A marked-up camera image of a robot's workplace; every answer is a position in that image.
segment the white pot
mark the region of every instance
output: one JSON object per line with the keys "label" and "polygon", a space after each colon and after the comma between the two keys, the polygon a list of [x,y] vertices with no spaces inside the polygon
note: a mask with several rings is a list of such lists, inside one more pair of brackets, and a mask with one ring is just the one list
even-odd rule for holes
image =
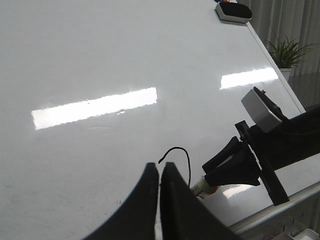
{"label": "white pot", "polygon": [[292,68],[280,68],[280,72],[282,73],[287,82],[289,81],[291,71]]}

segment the white whiteboard surface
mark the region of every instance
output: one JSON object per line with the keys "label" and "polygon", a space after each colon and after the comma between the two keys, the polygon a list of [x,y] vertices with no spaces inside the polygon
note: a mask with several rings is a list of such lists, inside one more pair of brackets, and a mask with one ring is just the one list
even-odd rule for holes
{"label": "white whiteboard surface", "polygon": [[[234,124],[254,124],[241,104],[253,86],[287,117],[301,113],[247,25],[220,22],[214,8],[1,1],[0,239],[84,238],[173,146],[187,149],[194,184],[238,136]],[[317,159],[277,171],[289,195],[319,181]],[[188,180],[183,152],[166,161]],[[244,189],[203,203],[227,226],[272,204],[263,185]]]}

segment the green plant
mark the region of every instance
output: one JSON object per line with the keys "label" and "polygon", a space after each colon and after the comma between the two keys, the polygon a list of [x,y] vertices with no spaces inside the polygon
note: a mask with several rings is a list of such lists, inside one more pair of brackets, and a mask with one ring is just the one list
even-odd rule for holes
{"label": "green plant", "polygon": [[269,53],[271,57],[280,69],[290,69],[300,64],[302,62],[301,57],[312,50],[310,46],[315,45],[308,44],[299,48],[299,42],[289,41],[287,36],[277,46],[270,41],[266,42],[270,45],[271,50]]}

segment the whiteboard eraser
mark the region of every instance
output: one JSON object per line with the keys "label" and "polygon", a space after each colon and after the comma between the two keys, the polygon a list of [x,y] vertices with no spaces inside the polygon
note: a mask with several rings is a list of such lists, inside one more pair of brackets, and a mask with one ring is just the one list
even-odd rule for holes
{"label": "whiteboard eraser", "polygon": [[243,4],[234,2],[218,2],[215,11],[220,20],[245,24],[252,18],[251,10]]}

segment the potted plant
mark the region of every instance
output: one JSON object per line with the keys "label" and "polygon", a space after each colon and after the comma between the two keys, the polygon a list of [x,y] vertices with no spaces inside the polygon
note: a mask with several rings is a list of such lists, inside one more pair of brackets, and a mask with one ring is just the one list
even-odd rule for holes
{"label": "potted plant", "polygon": [[302,62],[301,57],[310,52],[312,50],[310,46],[314,45],[308,44],[299,48],[299,42],[289,41],[287,36],[285,36],[284,41],[278,42],[277,45],[270,41],[266,42],[270,46],[271,57],[287,81],[291,70]]}

